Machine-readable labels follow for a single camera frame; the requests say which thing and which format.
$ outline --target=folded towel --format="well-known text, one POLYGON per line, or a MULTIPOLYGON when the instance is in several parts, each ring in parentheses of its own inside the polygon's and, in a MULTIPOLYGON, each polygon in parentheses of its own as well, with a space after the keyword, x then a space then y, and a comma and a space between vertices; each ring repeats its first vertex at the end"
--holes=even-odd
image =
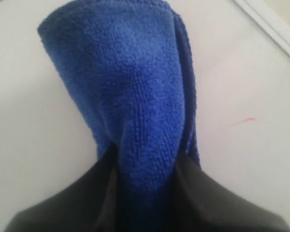
POLYGON ((47 53, 101 156, 119 147, 119 220, 168 231, 179 150, 199 164, 196 94, 184 23, 161 0, 76 0, 39 26, 47 53))

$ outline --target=towel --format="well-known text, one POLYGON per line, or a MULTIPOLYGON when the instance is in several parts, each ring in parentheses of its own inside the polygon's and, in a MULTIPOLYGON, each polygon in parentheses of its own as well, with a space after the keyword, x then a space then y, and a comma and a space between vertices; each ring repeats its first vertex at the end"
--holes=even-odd
POLYGON ((162 0, 75 0, 38 32, 98 156, 112 143, 119 148, 118 221, 131 232, 170 231, 178 151, 199 164, 195 78, 182 19, 162 0))

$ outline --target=blue microfiber cloth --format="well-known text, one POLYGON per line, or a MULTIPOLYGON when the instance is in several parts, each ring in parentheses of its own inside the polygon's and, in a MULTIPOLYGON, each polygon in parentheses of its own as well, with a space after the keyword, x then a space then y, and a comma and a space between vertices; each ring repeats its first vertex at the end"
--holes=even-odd
POLYGON ((161 0, 76 0, 38 32, 93 132, 119 148, 120 218, 167 231, 179 150, 199 164, 196 93, 184 23, 161 0))

